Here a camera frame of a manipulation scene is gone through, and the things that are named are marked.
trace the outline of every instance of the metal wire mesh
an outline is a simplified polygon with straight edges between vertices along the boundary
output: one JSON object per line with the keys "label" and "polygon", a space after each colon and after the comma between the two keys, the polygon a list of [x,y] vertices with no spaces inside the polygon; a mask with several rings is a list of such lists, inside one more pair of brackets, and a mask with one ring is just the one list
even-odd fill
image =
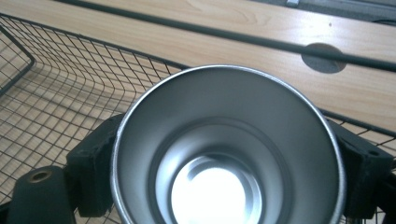
{"label": "metal wire mesh", "polygon": [[[154,83],[186,66],[0,14],[0,203],[32,169],[66,154],[103,120],[125,112]],[[337,118],[395,155],[394,135]],[[376,220],[363,223],[379,223]],[[78,223],[120,223],[116,209]]]}

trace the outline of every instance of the wooden surface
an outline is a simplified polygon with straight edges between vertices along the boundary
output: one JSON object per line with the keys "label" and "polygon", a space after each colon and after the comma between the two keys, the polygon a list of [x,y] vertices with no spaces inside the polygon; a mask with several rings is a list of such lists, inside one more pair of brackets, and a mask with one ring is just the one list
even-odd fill
{"label": "wooden surface", "polygon": [[[396,29],[245,1],[94,1],[210,27],[396,62]],[[396,131],[396,75],[353,65],[334,75],[307,67],[300,55],[134,21],[57,2],[4,1],[0,11],[197,66],[231,63],[280,77],[315,105]]]}

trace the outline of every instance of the black wire grid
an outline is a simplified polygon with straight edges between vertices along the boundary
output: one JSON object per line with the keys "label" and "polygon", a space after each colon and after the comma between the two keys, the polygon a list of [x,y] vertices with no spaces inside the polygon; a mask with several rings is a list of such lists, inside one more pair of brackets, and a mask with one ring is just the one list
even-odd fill
{"label": "black wire grid", "polygon": [[[30,170],[64,166],[65,156],[102,121],[124,113],[153,84],[187,66],[0,14],[0,204]],[[396,153],[396,134],[327,114]],[[78,223],[120,223],[116,209]],[[381,212],[374,220],[380,223]]]}

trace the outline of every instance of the metal rim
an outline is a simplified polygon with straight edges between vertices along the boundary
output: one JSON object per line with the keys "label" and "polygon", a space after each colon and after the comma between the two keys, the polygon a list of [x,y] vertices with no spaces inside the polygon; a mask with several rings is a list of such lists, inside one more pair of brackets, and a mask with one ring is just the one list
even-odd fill
{"label": "metal rim", "polygon": [[171,77],[166,78],[165,80],[161,81],[159,84],[155,85],[152,87],[149,91],[147,91],[145,94],[141,96],[141,98],[127,111],[124,119],[121,122],[121,125],[118,130],[115,146],[114,146],[114,151],[112,155],[112,168],[111,168],[111,188],[112,188],[112,193],[113,193],[113,198],[115,201],[115,205],[118,208],[118,211],[120,213],[121,218],[123,219],[124,222],[127,223],[132,223],[134,220],[128,213],[127,207],[125,205],[125,201],[123,200],[121,196],[121,190],[120,190],[120,185],[119,185],[119,171],[118,171],[118,157],[119,157],[119,150],[120,150],[120,141],[122,140],[122,133],[125,129],[125,126],[134,113],[134,111],[138,108],[138,106],[155,90],[160,88],[164,83],[169,82],[170,80],[183,76],[187,73],[193,72],[193,71],[198,71],[198,70],[206,70],[206,69],[215,69],[215,68],[227,68],[227,69],[234,69],[234,70],[239,70],[239,71],[244,71],[244,72],[249,72],[253,73],[255,75],[260,75],[263,77],[266,77],[268,79],[271,79],[275,83],[287,88],[289,91],[291,91],[295,96],[297,96],[300,100],[303,100],[304,103],[310,107],[311,111],[315,113],[315,116],[321,123],[321,125],[324,127],[327,135],[330,138],[330,141],[332,142],[332,147],[334,149],[334,154],[337,162],[337,168],[338,168],[338,194],[337,194],[337,199],[335,203],[335,207],[333,209],[332,217],[330,219],[330,223],[337,223],[339,221],[340,216],[342,215],[343,211],[343,205],[344,205],[344,199],[345,199],[345,188],[346,188],[346,181],[345,181],[345,175],[343,172],[343,164],[341,160],[341,155],[340,151],[338,149],[338,146],[335,141],[335,137],[329,128],[327,121],[325,118],[323,118],[320,114],[320,112],[314,107],[314,105],[307,100],[301,93],[299,93],[297,90],[295,90],[292,86],[289,84],[279,80],[278,78],[271,77],[263,72],[249,69],[246,67],[240,67],[240,66],[233,66],[233,65],[209,65],[209,66],[202,66],[202,67],[197,67],[197,68],[192,68],[188,69],[185,71],[182,71],[176,75],[173,75]]}

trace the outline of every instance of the black plastic holder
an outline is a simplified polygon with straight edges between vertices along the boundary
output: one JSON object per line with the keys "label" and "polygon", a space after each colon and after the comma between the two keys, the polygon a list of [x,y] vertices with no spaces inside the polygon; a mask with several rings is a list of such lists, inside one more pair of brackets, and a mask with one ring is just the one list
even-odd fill
{"label": "black plastic holder", "polygon": [[[4,14],[0,32],[0,223],[8,215],[19,222],[9,211],[40,204],[40,197],[21,203],[26,185],[52,181],[64,186],[56,195],[66,194],[58,209],[71,212],[54,218],[120,223],[108,183],[115,130],[138,96],[187,66]],[[342,223],[372,216],[393,223],[396,133],[322,113],[335,122],[346,164],[348,219]],[[30,216],[44,210],[37,206]]]}

